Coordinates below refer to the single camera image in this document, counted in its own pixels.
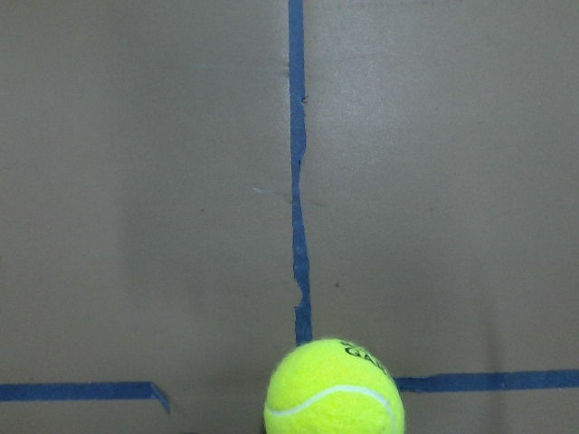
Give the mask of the Roland Garros tennis ball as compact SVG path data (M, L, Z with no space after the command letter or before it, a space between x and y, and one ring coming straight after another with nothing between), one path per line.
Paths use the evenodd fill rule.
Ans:
M288 353L268 385L267 433L404 433L393 377L364 347L338 338Z

